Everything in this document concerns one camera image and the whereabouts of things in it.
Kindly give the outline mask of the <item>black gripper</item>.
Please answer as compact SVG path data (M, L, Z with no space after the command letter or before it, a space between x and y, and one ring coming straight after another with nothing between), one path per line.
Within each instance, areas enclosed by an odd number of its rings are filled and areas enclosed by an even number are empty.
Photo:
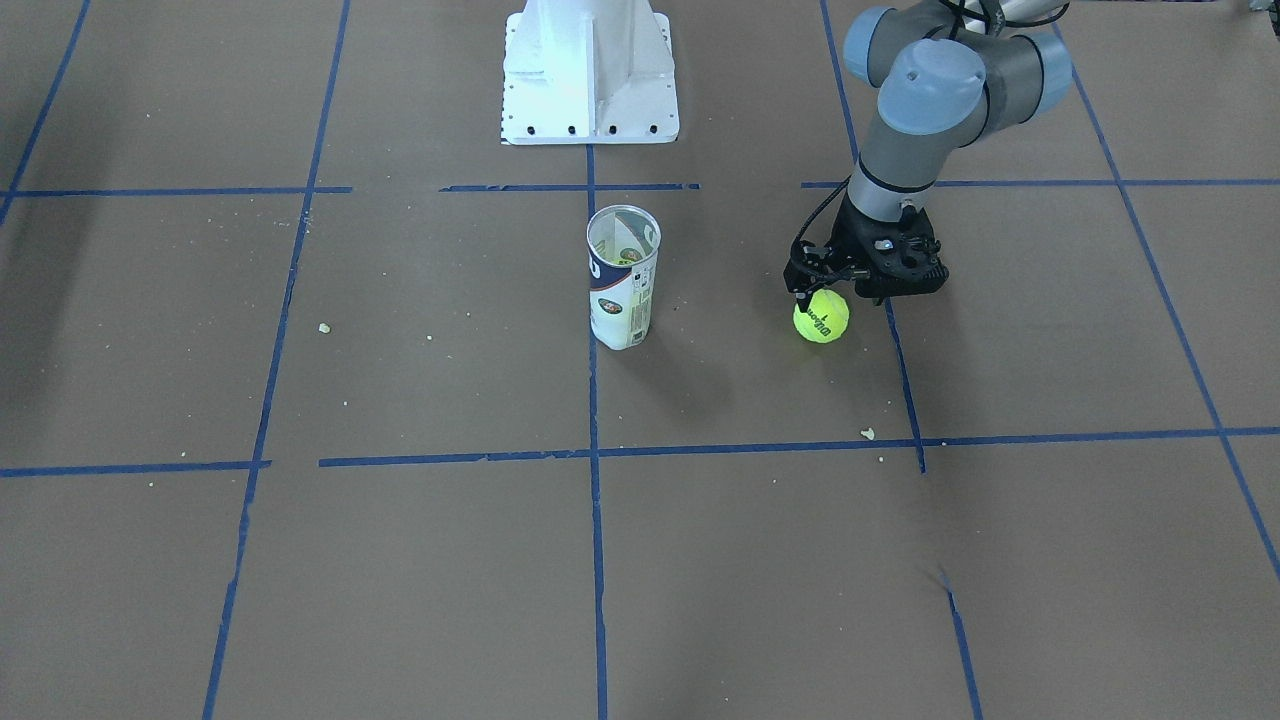
M783 282L800 313L808 313L818 290L856 273L855 293L876 301L933 293L950 277L924 210L906 210L896 222L878 222L844 196L826 247L826 263L788 263L783 269Z

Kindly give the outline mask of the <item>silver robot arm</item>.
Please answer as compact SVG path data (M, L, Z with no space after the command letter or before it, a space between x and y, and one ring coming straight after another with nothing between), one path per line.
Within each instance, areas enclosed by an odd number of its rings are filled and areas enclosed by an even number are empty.
M851 23L845 69L876 91L876 114L838 202L829 240L797 236L783 269L800 311L838 282L858 296L933 293L948 278L925 210L945 163L1064 97L1073 60L1050 26L1065 1L919 1L873 6Z

